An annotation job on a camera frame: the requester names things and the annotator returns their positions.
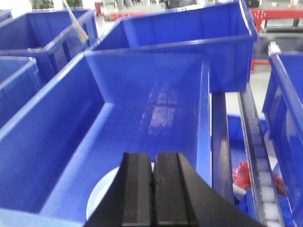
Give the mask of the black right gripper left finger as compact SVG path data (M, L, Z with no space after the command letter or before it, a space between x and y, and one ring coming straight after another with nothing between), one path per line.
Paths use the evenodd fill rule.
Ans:
M150 227L152 198L149 155L124 153L112 184L84 226Z

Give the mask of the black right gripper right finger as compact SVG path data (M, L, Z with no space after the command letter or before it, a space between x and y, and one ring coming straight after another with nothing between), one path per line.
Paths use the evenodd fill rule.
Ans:
M154 167L157 227L260 227L213 190L182 153L161 152Z

